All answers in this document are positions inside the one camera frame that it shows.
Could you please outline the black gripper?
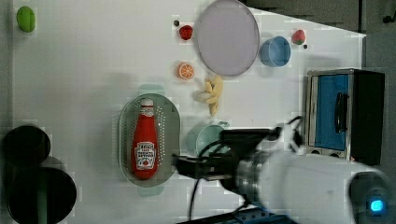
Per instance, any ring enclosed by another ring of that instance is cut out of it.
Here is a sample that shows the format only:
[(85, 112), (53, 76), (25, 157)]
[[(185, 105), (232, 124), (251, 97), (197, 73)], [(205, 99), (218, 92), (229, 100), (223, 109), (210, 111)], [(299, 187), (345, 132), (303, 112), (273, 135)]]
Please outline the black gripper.
[(226, 152), (210, 152), (208, 155), (194, 157), (172, 155), (172, 164), (180, 175), (207, 181), (219, 180), (229, 191), (237, 191), (237, 168), (241, 161), (250, 159), (258, 151), (262, 140), (275, 141), (277, 128), (274, 129), (231, 129), (223, 130), (219, 140), (209, 147), (227, 147)]

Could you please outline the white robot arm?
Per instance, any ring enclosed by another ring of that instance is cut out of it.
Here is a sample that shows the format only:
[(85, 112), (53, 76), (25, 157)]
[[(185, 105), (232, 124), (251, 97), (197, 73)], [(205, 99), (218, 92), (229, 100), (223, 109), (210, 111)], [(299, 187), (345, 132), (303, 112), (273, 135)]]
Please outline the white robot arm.
[(197, 157), (173, 156), (180, 175), (218, 180), (247, 204), (297, 224), (395, 224), (395, 191), (355, 161), (300, 155), (288, 124), (224, 130)]

